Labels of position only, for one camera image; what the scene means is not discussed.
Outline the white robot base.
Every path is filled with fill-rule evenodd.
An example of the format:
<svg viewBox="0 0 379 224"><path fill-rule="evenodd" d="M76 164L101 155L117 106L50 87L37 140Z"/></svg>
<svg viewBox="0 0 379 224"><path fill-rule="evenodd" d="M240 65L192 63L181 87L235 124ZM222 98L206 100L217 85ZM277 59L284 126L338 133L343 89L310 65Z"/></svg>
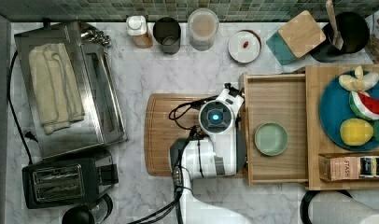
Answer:
<svg viewBox="0 0 379 224"><path fill-rule="evenodd" d="M346 190L309 190L302 198L303 224L379 224L379 212L352 198Z"/></svg>

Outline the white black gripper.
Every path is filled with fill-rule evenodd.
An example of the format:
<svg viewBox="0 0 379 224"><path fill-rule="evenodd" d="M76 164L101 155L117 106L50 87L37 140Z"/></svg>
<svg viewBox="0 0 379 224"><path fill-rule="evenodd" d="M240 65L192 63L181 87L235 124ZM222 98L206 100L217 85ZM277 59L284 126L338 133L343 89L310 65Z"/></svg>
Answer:
<svg viewBox="0 0 379 224"><path fill-rule="evenodd" d="M234 88L231 83L225 83L216 101L218 112L222 114L230 112L233 116L237 116L245 99L240 90Z"/></svg>

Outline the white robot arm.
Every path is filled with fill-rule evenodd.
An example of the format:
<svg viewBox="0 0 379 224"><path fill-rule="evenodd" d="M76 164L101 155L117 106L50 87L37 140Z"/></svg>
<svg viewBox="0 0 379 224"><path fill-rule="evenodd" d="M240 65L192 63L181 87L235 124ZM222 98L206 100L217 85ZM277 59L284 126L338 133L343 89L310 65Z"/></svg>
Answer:
<svg viewBox="0 0 379 224"><path fill-rule="evenodd" d="M196 199L191 187L193 179L236 175L244 167L246 140L236 126L244 100L241 91L226 83L221 93L199 110L204 135L179 138L171 145L179 224L251 224L237 212Z"/></svg>

